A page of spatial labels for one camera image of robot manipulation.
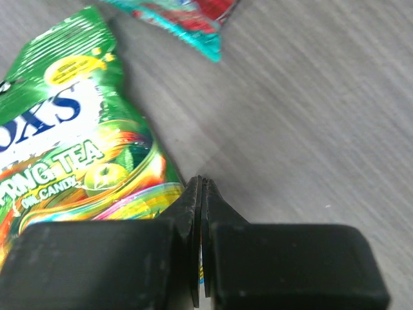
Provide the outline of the teal Fox's blossom candy bag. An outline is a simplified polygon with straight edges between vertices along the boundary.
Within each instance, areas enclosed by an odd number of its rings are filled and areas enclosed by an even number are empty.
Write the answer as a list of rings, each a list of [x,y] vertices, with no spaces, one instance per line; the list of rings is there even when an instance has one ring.
[[[209,60],[221,59],[221,28],[238,5],[236,0],[108,0],[132,16],[167,30]]]

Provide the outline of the green Fox's spring tea bag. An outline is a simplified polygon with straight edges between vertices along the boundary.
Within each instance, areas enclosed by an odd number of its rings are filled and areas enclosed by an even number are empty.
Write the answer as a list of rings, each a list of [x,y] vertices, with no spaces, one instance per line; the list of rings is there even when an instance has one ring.
[[[123,77],[93,6],[21,49],[1,82],[1,258],[30,225],[152,219],[183,193]]]

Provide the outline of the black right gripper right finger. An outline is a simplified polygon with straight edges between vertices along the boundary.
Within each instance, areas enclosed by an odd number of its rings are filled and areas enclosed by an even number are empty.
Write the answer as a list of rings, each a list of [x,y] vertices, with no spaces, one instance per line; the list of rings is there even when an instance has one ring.
[[[365,236],[325,223],[250,223],[202,184],[205,294],[213,309],[387,309]]]

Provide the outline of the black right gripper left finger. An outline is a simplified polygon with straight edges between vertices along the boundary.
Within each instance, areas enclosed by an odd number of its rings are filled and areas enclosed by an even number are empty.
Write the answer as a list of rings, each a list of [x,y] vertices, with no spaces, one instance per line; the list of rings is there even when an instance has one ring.
[[[29,226],[1,269],[2,309],[199,307],[202,179],[152,220]]]

